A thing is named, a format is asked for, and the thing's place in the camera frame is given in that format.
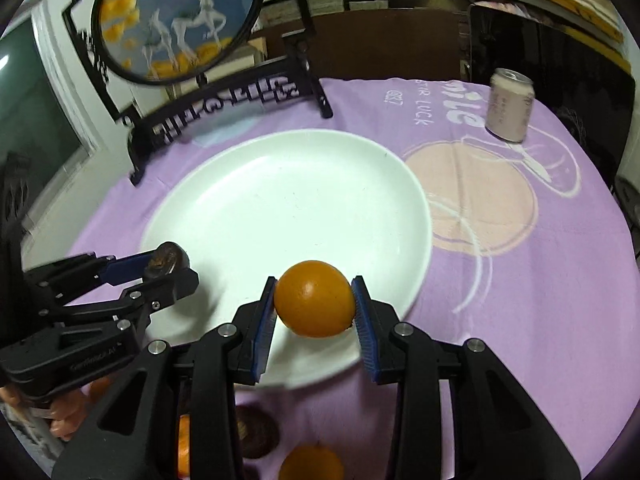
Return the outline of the person's left hand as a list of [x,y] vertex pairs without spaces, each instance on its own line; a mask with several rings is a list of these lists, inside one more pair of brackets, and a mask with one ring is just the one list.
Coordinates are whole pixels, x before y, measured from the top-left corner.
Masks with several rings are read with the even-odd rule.
[[[44,419],[49,424],[52,436],[68,442],[116,378],[116,374],[107,375],[53,400],[44,410]],[[1,388],[1,401],[11,408],[21,422],[29,422],[32,416],[30,405],[14,385]]]

